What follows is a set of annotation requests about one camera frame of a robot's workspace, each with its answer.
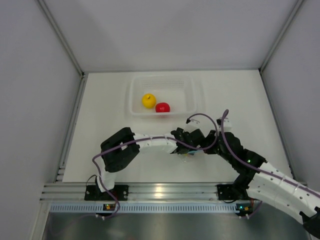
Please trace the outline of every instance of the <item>yellow ball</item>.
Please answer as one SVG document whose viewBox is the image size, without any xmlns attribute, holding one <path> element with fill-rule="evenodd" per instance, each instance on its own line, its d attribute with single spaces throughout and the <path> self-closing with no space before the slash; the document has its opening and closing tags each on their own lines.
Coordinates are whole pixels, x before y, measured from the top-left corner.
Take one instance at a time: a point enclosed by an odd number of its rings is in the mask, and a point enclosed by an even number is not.
<svg viewBox="0 0 320 240">
<path fill-rule="evenodd" d="M 156 105 L 156 97 L 151 93 L 147 93 L 142 97 L 142 104 L 147 109 L 152 109 Z"/>
</svg>

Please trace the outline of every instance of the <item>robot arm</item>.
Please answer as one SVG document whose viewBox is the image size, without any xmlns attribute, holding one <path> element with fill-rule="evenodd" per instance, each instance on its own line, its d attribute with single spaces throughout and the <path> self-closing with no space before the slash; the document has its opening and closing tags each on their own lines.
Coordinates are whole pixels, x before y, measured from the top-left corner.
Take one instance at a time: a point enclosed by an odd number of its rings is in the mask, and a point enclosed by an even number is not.
<svg viewBox="0 0 320 240">
<path fill-rule="evenodd" d="M 223 132 L 224 123 L 223 117 L 222 133 L 211 130 L 207 137 L 198 128 L 191 132 L 177 128 L 164 135 L 145 135 L 125 127 L 101 144 L 104 162 L 101 181 L 108 190 L 113 189 L 116 172 L 126 168 L 139 153 L 186 154 L 201 146 L 199 149 L 205 154 L 221 156 L 239 173 L 233 184 L 217 186 L 219 200 L 261 200 L 292 216 L 310 234 L 320 238 L 320 193 L 281 173 L 259 154 L 245 149 L 231 132 Z M 101 182 L 97 184 L 104 192 Z"/>
</svg>

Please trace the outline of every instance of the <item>gray wall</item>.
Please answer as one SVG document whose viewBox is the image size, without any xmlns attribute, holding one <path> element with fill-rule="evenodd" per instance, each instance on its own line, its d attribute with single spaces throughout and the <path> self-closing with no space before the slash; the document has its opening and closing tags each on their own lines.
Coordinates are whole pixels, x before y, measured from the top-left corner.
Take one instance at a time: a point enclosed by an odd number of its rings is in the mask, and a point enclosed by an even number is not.
<svg viewBox="0 0 320 240">
<path fill-rule="evenodd" d="M 307 0 L 264 71 L 299 180 L 320 191 L 320 1 Z"/>
<path fill-rule="evenodd" d="M 79 85 L 34 0 L 0 8 L 0 238 L 27 239 Z"/>
<path fill-rule="evenodd" d="M 296 0 L 45 0 L 85 71 L 257 69 Z"/>
</svg>

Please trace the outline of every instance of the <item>red apple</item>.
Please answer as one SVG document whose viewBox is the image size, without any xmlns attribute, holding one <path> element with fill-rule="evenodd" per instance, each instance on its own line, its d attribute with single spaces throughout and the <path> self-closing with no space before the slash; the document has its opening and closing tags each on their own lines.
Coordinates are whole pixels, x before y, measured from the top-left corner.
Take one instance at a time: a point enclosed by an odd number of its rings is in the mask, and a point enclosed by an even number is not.
<svg viewBox="0 0 320 240">
<path fill-rule="evenodd" d="M 160 102 L 157 105 L 155 105 L 155 111 L 157 113 L 168 113 L 170 112 L 170 106 L 166 102 Z"/>
</svg>

